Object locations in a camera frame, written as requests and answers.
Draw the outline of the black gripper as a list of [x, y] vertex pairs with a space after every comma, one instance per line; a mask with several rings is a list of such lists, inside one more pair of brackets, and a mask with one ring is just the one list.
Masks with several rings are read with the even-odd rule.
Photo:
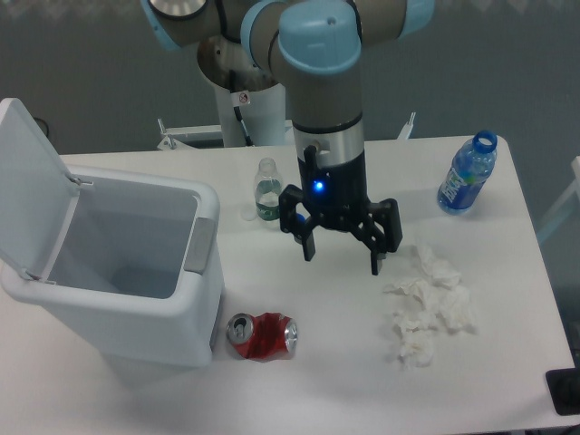
[[[293, 235], [307, 262], [315, 254], [313, 219], [326, 229], [351, 232], [369, 249], [371, 273], [377, 276], [382, 260], [399, 248], [402, 227], [394, 198], [368, 200], [363, 132], [295, 130], [294, 137], [302, 190], [290, 184], [282, 191], [281, 231]], [[313, 219], [297, 212], [302, 202]]]

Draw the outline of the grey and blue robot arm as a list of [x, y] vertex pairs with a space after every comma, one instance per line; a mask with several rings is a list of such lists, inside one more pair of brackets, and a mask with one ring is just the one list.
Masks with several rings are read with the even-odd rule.
[[214, 37], [285, 87], [301, 183], [279, 198], [279, 223], [314, 256], [314, 229], [353, 235], [371, 268], [402, 239], [397, 202], [367, 195], [360, 60], [365, 47], [426, 26], [431, 1], [145, 1], [159, 40], [181, 48]]

